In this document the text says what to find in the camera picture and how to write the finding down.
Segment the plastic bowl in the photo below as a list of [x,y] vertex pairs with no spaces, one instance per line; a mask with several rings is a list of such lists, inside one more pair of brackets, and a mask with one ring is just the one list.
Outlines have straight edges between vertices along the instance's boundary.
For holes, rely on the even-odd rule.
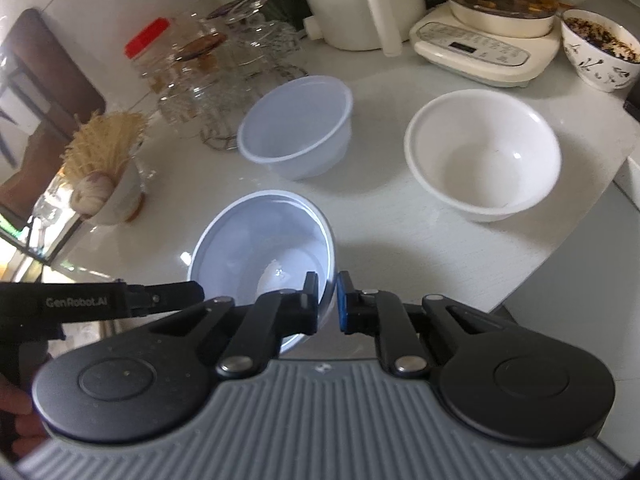
[[289,180],[317,176],[337,164],[351,139],[351,90],[314,75],[272,90],[238,130],[240,153]]
[[[189,280],[207,299],[231,296],[236,305],[281,288],[302,289],[306,273],[318,274],[318,326],[331,310],[335,285],[334,237],[324,215],[287,191],[259,191],[223,210],[196,245]],[[305,336],[290,336],[281,352]]]
[[461,90],[423,106],[404,154],[433,196],[477,222],[535,206],[558,180],[558,139],[532,108],[500,92]]

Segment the dark food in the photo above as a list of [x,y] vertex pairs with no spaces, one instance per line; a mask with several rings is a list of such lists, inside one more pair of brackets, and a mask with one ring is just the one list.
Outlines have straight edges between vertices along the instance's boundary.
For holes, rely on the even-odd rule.
[[624,61],[640,63],[640,54],[633,51],[628,44],[620,41],[602,25],[581,18],[567,18],[564,22],[578,36],[601,51]]

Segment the digital display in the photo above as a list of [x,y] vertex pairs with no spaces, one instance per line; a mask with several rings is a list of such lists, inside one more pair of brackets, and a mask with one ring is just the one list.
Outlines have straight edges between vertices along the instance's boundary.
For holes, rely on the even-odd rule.
[[462,43],[458,43],[457,41],[454,41],[453,43],[449,43],[449,46],[452,46],[453,48],[456,48],[458,50],[464,50],[465,52],[468,52],[469,54],[473,54],[477,49],[473,48],[472,46],[468,46]]

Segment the human hand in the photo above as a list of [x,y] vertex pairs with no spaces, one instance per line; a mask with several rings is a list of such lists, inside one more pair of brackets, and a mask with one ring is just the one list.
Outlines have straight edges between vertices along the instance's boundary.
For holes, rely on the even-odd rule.
[[31,397],[0,374],[0,410],[15,415],[15,431],[18,439],[12,443],[12,451],[20,458],[29,454],[47,439],[42,421],[33,412]]

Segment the kitchen counter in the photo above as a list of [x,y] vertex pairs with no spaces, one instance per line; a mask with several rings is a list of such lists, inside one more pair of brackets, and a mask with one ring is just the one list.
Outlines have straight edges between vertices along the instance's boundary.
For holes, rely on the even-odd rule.
[[[587,0],[583,7],[593,12],[599,12],[625,27],[629,32],[640,38],[640,9],[626,0]],[[620,91],[626,95],[628,89]],[[629,155],[615,177],[615,183],[640,209],[640,146]]]
[[353,139],[338,165],[316,178],[288,182],[237,152],[177,139],[159,120],[140,151],[141,163],[157,172],[140,216],[121,226],[82,227],[57,270],[78,281],[183,280],[201,232],[220,210],[255,190],[285,189],[307,197],[327,216],[338,268],[348,269],[357,287],[391,290],[404,301],[437,292],[488,312],[576,227],[640,134],[640,124],[622,111],[623,97],[585,85],[560,53],[527,88],[505,90],[535,108],[558,134],[558,184],[527,212],[493,224],[471,223],[414,180],[402,139],[412,115],[431,99],[485,87],[427,63],[407,45],[396,58],[324,43],[305,47],[311,72],[339,77],[354,94]]

